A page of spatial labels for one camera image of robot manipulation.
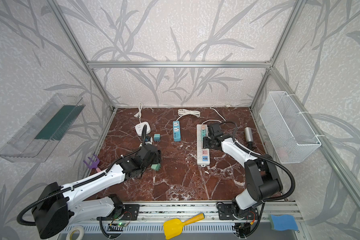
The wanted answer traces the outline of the long white multicolour power strip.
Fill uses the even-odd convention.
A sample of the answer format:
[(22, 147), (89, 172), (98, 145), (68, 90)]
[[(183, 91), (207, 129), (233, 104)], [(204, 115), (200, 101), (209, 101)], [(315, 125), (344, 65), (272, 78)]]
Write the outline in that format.
[(204, 147), (204, 138), (208, 137), (207, 125), (197, 125), (197, 164), (201, 167), (210, 165), (210, 151)]

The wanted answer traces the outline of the teal power strip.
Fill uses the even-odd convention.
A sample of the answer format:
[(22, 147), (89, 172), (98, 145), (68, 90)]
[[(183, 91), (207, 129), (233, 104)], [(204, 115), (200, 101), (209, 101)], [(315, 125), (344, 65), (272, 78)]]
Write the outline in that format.
[(179, 121), (173, 121), (173, 138), (175, 142), (181, 141), (181, 128)]

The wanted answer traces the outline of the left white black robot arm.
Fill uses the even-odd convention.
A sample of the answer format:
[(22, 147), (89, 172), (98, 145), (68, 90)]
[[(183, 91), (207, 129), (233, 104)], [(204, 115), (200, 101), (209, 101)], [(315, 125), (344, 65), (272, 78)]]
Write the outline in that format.
[(49, 184), (37, 201), (20, 211), (17, 223), (37, 227), (39, 237), (48, 239), (71, 224), (93, 218), (108, 218), (122, 205), (117, 196), (98, 200), (88, 198), (111, 186), (141, 177), (145, 170), (161, 164), (161, 161), (161, 150), (152, 144), (143, 144), (92, 176), (62, 186)]

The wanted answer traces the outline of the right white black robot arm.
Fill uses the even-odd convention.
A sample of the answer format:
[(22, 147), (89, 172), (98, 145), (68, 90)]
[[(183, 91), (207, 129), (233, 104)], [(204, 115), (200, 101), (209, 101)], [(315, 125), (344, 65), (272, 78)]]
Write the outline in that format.
[[(260, 204), (288, 198), (296, 189), (296, 180), (285, 166), (275, 162), (269, 155), (260, 155), (234, 140), (230, 135), (203, 137), (203, 148), (220, 150), (240, 163), (245, 169), (245, 190), (233, 198), (232, 214), (242, 219)], [(290, 178), (291, 186), (282, 196), (275, 194), (283, 190), (278, 169)]]

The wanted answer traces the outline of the green plug adapter lower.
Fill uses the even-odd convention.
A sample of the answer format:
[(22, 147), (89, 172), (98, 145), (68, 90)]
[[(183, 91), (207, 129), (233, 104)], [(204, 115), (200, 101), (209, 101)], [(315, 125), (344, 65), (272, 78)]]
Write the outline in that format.
[(161, 164), (152, 164), (151, 169), (154, 171), (159, 171), (161, 169)]

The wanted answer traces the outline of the white square power socket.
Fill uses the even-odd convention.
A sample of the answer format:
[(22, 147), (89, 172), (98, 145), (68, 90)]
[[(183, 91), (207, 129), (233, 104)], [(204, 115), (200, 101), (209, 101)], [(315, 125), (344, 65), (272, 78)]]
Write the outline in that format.
[(146, 128), (146, 133), (149, 134), (151, 132), (151, 127), (148, 122), (142, 122), (137, 125), (135, 125), (136, 133), (139, 137), (142, 136), (143, 129)]

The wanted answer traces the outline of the metal cylinder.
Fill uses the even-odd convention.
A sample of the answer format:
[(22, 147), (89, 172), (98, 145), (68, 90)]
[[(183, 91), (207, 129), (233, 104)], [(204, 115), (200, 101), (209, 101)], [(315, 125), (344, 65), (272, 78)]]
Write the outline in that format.
[(246, 128), (244, 129), (244, 132), (245, 132), (246, 142), (247, 142), (247, 143), (253, 142), (253, 141), (254, 141), (254, 137), (253, 137), (252, 128), (246, 127)]

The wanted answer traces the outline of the purple plastic fork toy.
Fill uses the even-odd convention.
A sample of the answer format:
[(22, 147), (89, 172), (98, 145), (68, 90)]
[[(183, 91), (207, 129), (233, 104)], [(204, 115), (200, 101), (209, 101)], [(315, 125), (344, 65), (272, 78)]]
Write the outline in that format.
[(87, 160), (83, 160), (83, 163), (87, 166), (88, 169), (96, 170), (98, 173), (102, 170), (99, 168), (100, 159), (97, 155), (93, 154), (91, 157), (88, 157)]

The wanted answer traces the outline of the yellow plastic scoop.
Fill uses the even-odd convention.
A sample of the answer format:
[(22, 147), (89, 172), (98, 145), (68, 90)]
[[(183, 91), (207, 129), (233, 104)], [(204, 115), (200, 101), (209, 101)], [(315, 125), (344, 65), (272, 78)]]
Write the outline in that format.
[(180, 219), (172, 219), (163, 223), (163, 229), (165, 233), (166, 240), (170, 240), (174, 237), (177, 237), (183, 232), (184, 226), (199, 222), (205, 218), (204, 213), (200, 213), (193, 218), (182, 222)]

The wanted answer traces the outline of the white tape roll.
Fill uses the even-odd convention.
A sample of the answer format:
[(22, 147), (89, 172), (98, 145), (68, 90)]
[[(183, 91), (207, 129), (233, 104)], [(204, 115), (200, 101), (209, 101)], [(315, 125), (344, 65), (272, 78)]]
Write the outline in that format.
[(73, 227), (66, 235), (66, 240), (73, 240), (73, 236), (78, 234), (76, 240), (82, 240), (85, 234), (85, 229), (83, 226)]

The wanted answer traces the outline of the blue sponge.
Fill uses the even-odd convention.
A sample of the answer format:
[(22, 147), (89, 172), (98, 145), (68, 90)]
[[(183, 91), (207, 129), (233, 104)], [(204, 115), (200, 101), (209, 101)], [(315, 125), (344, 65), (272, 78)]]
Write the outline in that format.
[(298, 231), (298, 225), (295, 218), (291, 215), (275, 216), (270, 215), (271, 228), (274, 231)]

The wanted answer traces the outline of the clear plastic wall bin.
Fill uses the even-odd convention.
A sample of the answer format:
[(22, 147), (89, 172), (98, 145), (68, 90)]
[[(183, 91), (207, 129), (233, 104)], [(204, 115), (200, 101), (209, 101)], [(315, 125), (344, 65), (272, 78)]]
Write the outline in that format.
[(82, 97), (55, 94), (1, 149), (11, 163), (44, 163), (85, 108)]

